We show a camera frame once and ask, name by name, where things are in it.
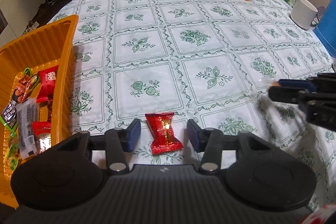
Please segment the yellow green candy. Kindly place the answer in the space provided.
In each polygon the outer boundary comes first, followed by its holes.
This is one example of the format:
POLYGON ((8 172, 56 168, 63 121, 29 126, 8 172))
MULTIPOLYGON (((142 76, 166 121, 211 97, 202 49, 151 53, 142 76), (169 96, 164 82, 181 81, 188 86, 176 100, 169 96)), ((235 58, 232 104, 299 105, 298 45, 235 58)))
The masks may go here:
POLYGON ((17 134, 9 138, 8 147, 5 154, 5 164, 11 171, 14 171, 20 161, 19 139, 17 134))

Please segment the floral green white tablecloth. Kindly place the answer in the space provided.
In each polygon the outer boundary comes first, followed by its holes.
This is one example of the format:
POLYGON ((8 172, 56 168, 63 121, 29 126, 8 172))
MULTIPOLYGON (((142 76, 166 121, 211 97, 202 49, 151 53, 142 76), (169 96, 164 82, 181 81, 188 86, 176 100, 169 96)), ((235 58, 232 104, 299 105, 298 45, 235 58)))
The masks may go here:
POLYGON ((72 14, 72 133, 103 134, 138 118, 129 163, 170 165, 201 160, 189 119, 227 135, 250 131, 314 170, 312 210, 335 202, 335 132, 256 89, 264 76, 304 80, 332 70, 325 47, 296 26, 283 0, 72 0, 53 20, 72 14), (145 114, 169 112, 183 149, 153 156, 145 114))

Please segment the blue thermos jug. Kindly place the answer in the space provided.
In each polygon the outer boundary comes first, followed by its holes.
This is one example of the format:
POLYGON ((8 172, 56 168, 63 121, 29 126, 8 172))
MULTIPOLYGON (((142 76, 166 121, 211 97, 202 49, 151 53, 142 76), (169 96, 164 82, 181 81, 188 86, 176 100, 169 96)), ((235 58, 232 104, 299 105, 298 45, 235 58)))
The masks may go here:
POLYGON ((336 0, 330 0, 322 19, 313 30, 333 58, 336 56, 336 0))

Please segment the large red snack pack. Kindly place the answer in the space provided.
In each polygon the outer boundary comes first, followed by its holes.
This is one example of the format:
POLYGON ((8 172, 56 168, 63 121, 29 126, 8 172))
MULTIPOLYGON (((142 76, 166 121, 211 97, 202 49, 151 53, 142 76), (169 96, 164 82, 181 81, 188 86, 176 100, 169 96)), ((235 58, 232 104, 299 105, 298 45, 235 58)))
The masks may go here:
POLYGON ((38 72, 41 88, 37 96, 37 103, 47 102, 54 94, 58 65, 38 72))

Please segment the white mug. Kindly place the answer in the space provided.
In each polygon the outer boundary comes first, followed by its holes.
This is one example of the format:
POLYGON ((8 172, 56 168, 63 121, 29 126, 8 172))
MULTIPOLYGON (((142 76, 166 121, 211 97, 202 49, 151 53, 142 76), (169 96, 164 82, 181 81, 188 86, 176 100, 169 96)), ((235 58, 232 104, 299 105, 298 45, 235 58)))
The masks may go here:
POLYGON ((295 0, 290 17, 300 28, 308 30, 317 13, 317 8, 308 0, 295 0))

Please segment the green orange snack packet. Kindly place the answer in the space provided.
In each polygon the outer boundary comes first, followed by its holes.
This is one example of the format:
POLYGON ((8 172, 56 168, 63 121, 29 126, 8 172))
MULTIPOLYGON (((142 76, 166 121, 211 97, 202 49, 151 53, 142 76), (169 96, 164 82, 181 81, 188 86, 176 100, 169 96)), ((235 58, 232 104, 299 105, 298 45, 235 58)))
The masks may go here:
POLYGON ((18 126, 16 106, 29 98, 38 83, 40 83, 39 76, 34 75, 31 68, 25 68, 23 77, 15 85, 10 101, 1 113, 1 123, 12 134, 18 126))

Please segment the clear brown candy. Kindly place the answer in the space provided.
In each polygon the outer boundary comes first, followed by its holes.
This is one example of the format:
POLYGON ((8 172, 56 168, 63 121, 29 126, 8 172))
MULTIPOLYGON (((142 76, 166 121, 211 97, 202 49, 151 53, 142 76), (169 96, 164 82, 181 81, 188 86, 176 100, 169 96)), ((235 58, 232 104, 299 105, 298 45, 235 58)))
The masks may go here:
POLYGON ((276 79, 269 76, 264 76, 256 82, 256 89, 258 90, 268 90, 273 86, 280 86, 280 84, 276 79))

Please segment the small red candy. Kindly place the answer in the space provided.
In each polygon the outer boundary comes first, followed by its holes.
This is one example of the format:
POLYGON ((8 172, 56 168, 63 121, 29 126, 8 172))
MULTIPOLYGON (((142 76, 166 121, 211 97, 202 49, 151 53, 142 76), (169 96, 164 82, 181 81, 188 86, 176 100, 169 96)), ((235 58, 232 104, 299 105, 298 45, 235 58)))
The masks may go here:
POLYGON ((145 114, 148 126, 153 134, 151 143, 153 156, 183 149, 183 144, 174 135, 171 125, 173 116, 174 112, 145 114))

